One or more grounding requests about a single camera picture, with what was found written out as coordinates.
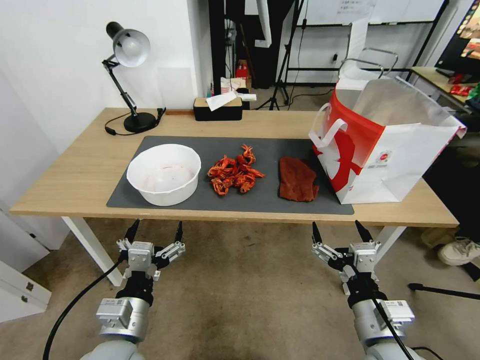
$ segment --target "computer monitor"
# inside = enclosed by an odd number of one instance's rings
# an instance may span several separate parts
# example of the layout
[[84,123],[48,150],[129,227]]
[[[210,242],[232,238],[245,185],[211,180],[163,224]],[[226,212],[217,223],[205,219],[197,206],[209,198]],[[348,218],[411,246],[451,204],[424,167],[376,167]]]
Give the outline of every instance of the computer monitor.
[[480,0],[473,1],[435,66],[472,75],[471,81],[480,78]]

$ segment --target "white sneaker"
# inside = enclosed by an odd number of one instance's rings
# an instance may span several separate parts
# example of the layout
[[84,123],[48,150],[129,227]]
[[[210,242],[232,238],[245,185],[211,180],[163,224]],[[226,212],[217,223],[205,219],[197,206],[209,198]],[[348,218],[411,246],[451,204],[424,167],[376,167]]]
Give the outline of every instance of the white sneaker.
[[438,251],[438,258],[447,265],[458,266],[480,256],[480,245],[471,240],[451,242]]

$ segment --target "cooked crayfish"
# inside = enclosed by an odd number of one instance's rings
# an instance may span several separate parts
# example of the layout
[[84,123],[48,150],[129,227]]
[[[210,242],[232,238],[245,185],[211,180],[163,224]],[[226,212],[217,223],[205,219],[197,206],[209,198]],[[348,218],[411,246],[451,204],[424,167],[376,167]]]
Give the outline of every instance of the cooked crayfish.
[[243,144],[241,148],[243,154],[235,159],[224,155],[207,172],[218,195],[228,194],[230,188],[238,188],[240,193],[245,194],[254,187],[256,178],[265,177],[265,174],[251,167],[257,160],[252,151],[253,147]]

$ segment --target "black tissue box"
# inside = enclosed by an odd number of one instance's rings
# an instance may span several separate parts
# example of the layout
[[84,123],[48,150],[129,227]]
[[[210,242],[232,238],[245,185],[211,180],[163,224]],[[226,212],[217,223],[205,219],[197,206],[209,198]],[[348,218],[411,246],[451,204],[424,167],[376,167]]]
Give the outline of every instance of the black tissue box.
[[222,107],[211,111],[207,99],[197,97],[193,102],[193,113],[197,121],[242,120],[242,99],[236,97]]

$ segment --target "wooden desk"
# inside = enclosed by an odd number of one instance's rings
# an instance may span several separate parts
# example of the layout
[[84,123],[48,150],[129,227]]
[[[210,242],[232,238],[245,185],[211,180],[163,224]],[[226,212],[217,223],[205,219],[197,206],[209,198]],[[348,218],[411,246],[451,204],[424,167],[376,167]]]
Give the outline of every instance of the wooden desk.
[[[458,225],[423,180],[402,202],[356,204],[353,215],[107,207],[112,191],[145,135],[306,139],[315,117],[314,111],[244,111],[241,121],[198,122],[190,114],[165,115],[159,126],[144,134],[107,134],[104,123],[124,113],[124,108],[102,111],[10,209],[15,215],[61,216],[103,271],[113,262],[83,217],[275,223],[317,221],[333,225],[350,225],[359,220],[364,225],[385,226],[378,239],[383,243],[378,258],[406,226],[453,228]],[[121,120],[110,125],[123,131]],[[109,278],[114,285],[120,285],[120,272],[112,272]]]
[[[452,88],[452,84],[449,84],[449,78],[438,73],[435,69],[435,67],[414,66],[411,68],[411,72],[418,75],[427,83],[438,89],[444,97],[450,99],[453,103],[457,104],[461,108],[464,108],[467,97],[451,94],[450,90]],[[467,83],[463,85],[477,86],[477,83]]]

